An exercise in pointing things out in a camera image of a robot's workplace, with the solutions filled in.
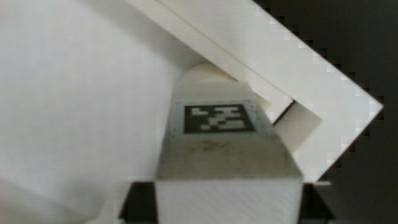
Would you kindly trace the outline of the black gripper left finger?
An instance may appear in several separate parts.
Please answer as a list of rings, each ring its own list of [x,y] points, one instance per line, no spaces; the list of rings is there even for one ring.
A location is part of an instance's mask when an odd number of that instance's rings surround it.
[[[122,224],[157,224],[154,183],[133,182],[118,212]]]

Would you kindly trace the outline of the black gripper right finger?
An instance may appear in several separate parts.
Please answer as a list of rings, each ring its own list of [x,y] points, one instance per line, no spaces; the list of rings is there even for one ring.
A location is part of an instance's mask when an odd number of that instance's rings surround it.
[[[324,181],[303,184],[298,224],[332,224],[333,214],[321,197],[321,191],[328,186],[330,183]]]

